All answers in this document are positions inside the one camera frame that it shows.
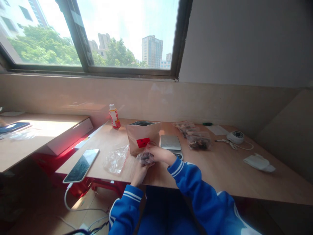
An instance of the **blue tracksuit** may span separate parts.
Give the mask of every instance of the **blue tracksuit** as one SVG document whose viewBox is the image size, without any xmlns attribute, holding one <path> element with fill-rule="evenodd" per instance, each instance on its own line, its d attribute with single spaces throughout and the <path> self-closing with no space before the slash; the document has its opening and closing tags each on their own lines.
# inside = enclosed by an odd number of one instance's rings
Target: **blue tracksuit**
<svg viewBox="0 0 313 235">
<path fill-rule="evenodd" d="M 182 194 L 191 199 L 194 215 L 207 234 L 260 235 L 241 219 L 233 198 L 227 192 L 216 193 L 212 186 L 202 181 L 201 171 L 197 166 L 183 163 L 177 158 L 168 171 L 174 177 Z M 147 187 L 148 199 L 138 234 L 199 234 L 192 216 L 186 215 L 188 208 L 182 199 L 176 195 L 171 201 L 165 196 L 165 192 L 156 195 L 156 187 L 154 189 L 152 187 L 151 195 L 148 191 Z M 139 205 L 142 196 L 143 192 L 140 189 L 127 185 L 122 198 L 117 199 L 111 208 L 109 234 L 133 233 L 140 216 Z M 179 206 L 175 208 L 178 213 L 173 215 L 171 214 L 173 210 L 170 210 L 170 216 L 166 216 L 168 212 L 162 209 L 163 199 L 170 200 L 169 207 L 179 201 Z"/>
</svg>

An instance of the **kraft paper bag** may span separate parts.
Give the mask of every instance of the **kraft paper bag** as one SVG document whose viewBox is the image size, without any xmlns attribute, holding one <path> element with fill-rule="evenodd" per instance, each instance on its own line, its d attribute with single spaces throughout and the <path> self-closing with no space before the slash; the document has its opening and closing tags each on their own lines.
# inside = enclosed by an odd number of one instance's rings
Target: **kraft paper bag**
<svg viewBox="0 0 313 235">
<path fill-rule="evenodd" d="M 141 153 L 150 141 L 159 146 L 161 124 L 161 122 L 137 121 L 125 125 L 130 154 L 137 155 Z"/>
</svg>

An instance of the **kitchen scale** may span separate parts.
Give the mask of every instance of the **kitchen scale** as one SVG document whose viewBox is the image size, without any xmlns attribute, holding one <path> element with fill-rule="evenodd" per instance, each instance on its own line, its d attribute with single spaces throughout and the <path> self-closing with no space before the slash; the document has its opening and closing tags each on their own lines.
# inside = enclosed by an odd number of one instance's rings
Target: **kitchen scale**
<svg viewBox="0 0 313 235">
<path fill-rule="evenodd" d="M 161 148 L 167 149 L 183 160 L 182 147 L 176 135 L 161 135 Z"/>
</svg>

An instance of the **white cloth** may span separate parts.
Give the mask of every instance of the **white cloth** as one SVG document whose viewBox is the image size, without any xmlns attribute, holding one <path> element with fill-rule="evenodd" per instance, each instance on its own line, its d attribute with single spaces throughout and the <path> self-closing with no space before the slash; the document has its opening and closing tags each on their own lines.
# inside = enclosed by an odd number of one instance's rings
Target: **white cloth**
<svg viewBox="0 0 313 235">
<path fill-rule="evenodd" d="M 244 162 L 261 171 L 273 172 L 276 170 L 267 159 L 257 153 L 245 158 Z"/>
</svg>

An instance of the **person's left hand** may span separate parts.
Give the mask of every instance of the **person's left hand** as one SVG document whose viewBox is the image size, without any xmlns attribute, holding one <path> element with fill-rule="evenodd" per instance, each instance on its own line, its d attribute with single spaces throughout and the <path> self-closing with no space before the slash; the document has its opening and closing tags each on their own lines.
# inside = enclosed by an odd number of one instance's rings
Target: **person's left hand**
<svg viewBox="0 0 313 235">
<path fill-rule="evenodd" d="M 151 167 L 153 165 L 154 165 L 154 162 L 152 162 L 148 165 L 142 165 L 139 162 L 137 162 L 137 165 L 135 168 L 135 174 L 134 174 L 133 180 L 131 181 L 130 185 L 134 186 L 134 187 L 138 187 L 139 185 L 141 185 L 146 174 L 147 174 L 149 167 Z"/>
</svg>

